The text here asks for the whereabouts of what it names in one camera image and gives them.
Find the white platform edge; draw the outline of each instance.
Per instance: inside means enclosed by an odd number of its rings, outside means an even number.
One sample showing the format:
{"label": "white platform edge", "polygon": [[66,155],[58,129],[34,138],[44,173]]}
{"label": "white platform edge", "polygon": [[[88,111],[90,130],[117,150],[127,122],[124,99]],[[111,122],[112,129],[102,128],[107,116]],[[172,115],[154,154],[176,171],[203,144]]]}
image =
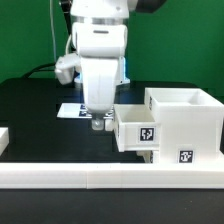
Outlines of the white platform edge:
{"label": "white platform edge", "polygon": [[224,165],[1,163],[1,189],[224,188]]}

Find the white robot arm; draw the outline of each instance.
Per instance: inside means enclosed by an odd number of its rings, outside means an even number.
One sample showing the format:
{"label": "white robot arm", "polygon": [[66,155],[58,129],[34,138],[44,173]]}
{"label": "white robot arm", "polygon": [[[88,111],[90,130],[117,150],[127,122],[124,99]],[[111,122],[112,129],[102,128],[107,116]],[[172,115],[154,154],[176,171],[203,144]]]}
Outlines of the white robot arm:
{"label": "white robot arm", "polygon": [[55,73],[62,84],[73,81],[74,68],[82,74],[84,102],[99,121],[114,103],[122,82],[127,45],[124,21],[129,11],[153,12],[165,0],[73,0],[70,14],[76,52],[60,57]]}

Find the green background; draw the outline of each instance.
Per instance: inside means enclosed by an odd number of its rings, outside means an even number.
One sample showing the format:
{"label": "green background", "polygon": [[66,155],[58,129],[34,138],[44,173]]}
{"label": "green background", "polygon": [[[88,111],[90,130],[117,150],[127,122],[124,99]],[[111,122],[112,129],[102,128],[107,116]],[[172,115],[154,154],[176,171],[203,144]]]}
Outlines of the green background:
{"label": "green background", "polygon": [[[0,0],[0,82],[53,62],[49,2]],[[58,0],[54,19],[60,56],[67,33]],[[223,99],[224,0],[168,0],[154,14],[131,13],[128,26],[132,80],[190,82]]]}

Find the white open box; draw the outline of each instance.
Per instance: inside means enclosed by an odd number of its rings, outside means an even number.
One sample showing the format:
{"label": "white open box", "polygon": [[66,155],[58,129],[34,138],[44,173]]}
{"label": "white open box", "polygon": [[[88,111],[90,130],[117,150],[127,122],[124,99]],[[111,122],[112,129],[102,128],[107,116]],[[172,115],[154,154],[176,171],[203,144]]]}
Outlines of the white open box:
{"label": "white open box", "polygon": [[220,158],[224,105],[219,101],[201,89],[146,88],[144,102],[114,107],[120,152],[150,151],[154,163]]}

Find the white box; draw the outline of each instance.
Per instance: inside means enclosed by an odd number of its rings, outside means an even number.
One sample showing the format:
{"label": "white box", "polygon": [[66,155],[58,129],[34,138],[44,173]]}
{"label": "white box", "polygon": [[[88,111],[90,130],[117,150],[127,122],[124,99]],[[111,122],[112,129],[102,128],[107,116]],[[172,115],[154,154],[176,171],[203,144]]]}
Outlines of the white box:
{"label": "white box", "polygon": [[8,144],[9,144],[8,128],[0,128],[0,155],[3,153]]}
{"label": "white box", "polygon": [[[177,88],[146,88],[144,102],[115,105],[119,151],[152,151],[164,164],[207,163],[220,157],[222,103],[201,89]],[[141,142],[150,127],[155,127],[155,139]]]}

